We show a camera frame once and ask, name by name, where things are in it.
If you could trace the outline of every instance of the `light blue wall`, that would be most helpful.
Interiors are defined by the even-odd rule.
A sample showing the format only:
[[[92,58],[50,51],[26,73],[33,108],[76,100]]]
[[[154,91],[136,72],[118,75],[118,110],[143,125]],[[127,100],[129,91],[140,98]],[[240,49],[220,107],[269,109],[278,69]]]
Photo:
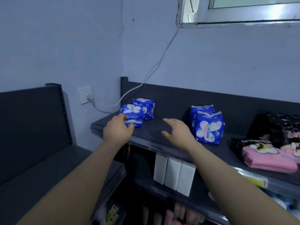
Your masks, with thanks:
[[[124,0],[123,76],[141,82],[176,31],[178,0]],[[300,23],[180,29],[148,83],[300,102]]]
[[[0,0],[0,91],[62,84],[77,144],[94,150],[90,124],[107,114],[81,105],[77,87],[92,85],[98,105],[118,101],[121,32],[121,0]]]

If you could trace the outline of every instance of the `window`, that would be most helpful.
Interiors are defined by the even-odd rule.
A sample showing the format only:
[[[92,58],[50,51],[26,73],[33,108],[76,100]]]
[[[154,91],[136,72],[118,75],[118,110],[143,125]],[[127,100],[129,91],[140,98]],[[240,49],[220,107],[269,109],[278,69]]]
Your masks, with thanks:
[[[247,23],[300,20],[300,0],[179,0],[177,23]]]

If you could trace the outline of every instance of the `wall socket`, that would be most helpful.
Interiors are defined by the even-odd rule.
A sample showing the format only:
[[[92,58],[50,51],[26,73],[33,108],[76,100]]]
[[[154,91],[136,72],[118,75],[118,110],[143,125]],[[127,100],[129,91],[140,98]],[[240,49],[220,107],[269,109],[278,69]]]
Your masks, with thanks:
[[[79,91],[81,104],[89,102],[89,100],[86,98],[88,94],[90,94],[91,97],[93,97],[92,86],[90,85],[78,87],[78,91]]]

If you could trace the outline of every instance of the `hand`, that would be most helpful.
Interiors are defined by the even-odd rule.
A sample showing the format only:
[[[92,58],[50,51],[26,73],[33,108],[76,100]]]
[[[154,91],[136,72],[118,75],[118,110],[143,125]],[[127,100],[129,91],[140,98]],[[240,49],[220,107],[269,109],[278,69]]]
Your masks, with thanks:
[[[117,144],[118,147],[122,147],[126,144],[134,130],[133,123],[127,126],[124,120],[127,118],[125,114],[119,114],[114,116],[103,129],[103,140],[107,143]]]
[[[190,145],[197,143],[189,128],[183,121],[177,119],[163,119],[169,126],[172,127],[172,134],[170,135],[166,131],[162,131],[161,133],[165,138],[167,138],[173,145],[187,151],[190,148]]]

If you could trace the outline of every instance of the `right arm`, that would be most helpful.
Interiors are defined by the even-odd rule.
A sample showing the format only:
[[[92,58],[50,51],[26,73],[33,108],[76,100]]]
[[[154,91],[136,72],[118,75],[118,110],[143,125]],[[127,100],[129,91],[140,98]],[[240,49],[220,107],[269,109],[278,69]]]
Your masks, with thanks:
[[[177,119],[164,119],[172,134],[162,134],[192,158],[231,225],[299,225],[300,222],[258,187],[197,142]]]

